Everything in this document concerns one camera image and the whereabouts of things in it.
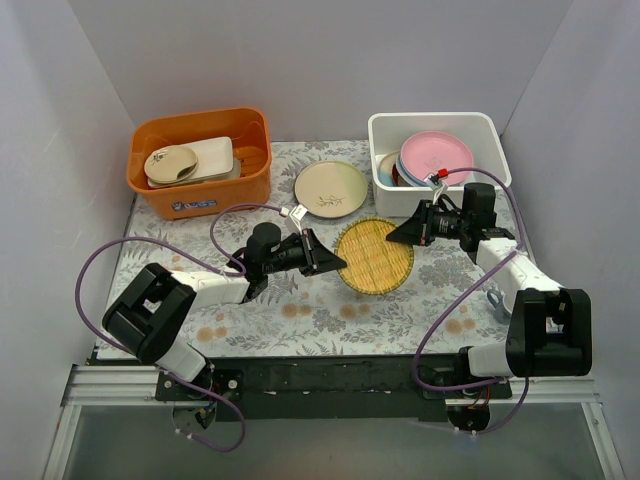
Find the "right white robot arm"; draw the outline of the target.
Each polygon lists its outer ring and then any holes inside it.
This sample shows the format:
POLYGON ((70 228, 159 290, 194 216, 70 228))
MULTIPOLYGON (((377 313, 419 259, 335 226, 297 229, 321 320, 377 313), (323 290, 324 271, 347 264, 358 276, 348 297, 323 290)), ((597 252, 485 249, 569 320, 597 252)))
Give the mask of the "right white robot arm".
POLYGON ((438 238, 456 240, 484 273, 476 284, 498 284, 496 306, 508 321, 505 340, 461 348, 453 384, 439 388, 469 398, 512 377, 578 377, 592 367, 590 297, 552 280, 530 260, 516 237, 497 226, 495 200, 492 185, 469 183, 461 206, 446 195, 435 202, 422 200, 386 237, 410 246, 428 246, 438 238))

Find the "pink plate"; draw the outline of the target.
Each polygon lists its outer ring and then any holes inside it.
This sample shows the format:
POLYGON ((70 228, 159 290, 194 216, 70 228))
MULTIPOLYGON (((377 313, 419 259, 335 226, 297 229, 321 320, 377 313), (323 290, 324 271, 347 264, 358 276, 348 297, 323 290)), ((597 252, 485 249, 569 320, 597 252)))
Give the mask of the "pink plate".
POLYGON ((402 145, 400 152, 405 158, 410 154, 422 154, 436 157, 437 171, 447 169, 450 185, 458 185, 469 175, 467 168, 474 166, 471 150, 457 137, 439 131, 420 132, 409 137, 402 145))

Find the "light blue plate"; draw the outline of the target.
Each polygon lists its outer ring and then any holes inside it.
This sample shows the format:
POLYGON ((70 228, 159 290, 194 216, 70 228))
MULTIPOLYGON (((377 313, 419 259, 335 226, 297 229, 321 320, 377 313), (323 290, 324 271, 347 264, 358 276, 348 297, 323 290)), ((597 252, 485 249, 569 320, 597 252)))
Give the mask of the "light blue plate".
POLYGON ((436 157, 422 154, 410 154, 407 158, 401 152, 398 153, 396 168, 401 178, 411 187, 430 188, 425 182, 425 177, 432 172, 437 172, 438 161, 436 157))

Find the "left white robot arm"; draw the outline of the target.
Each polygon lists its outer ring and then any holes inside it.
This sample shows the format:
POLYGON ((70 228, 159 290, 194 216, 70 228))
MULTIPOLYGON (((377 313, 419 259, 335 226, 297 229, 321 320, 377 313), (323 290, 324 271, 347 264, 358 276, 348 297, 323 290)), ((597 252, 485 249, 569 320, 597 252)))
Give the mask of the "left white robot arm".
POLYGON ((213 367, 180 335, 191 311, 252 301, 274 273, 298 270, 309 277, 346 267, 347 262, 325 247, 312 229, 284 238, 279 227, 263 222, 221 273, 172 272, 157 263, 145 266, 106 311, 102 326, 140 363, 175 375, 180 390, 200 400, 212 390, 213 367))

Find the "yellow woven plate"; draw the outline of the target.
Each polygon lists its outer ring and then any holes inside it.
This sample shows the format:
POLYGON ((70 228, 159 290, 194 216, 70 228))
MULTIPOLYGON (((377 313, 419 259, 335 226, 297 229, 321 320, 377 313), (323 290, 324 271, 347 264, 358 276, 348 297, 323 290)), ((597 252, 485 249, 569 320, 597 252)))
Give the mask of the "yellow woven plate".
POLYGON ((414 252, 410 245, 386 239, 396 227, 388 219, 369 217, 354 221, 342 231, 334 254, 347 263, 338 274, 348 287, 365 295, 383 295, 407 280, 414 252))

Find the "cream blue tree plate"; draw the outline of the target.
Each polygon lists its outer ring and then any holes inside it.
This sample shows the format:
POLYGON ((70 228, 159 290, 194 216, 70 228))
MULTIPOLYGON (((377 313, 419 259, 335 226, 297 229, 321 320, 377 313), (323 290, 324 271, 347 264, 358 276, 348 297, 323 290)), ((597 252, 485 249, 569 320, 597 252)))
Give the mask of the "cream blue tree plate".
POLYGON ((396 160, 398 152, 391 152, 385 155, 378 165, 378 179, 379 182, 386 187, 396 187, 397 183, 395 177, 397 174, 394 172, 396 168, 396 160))

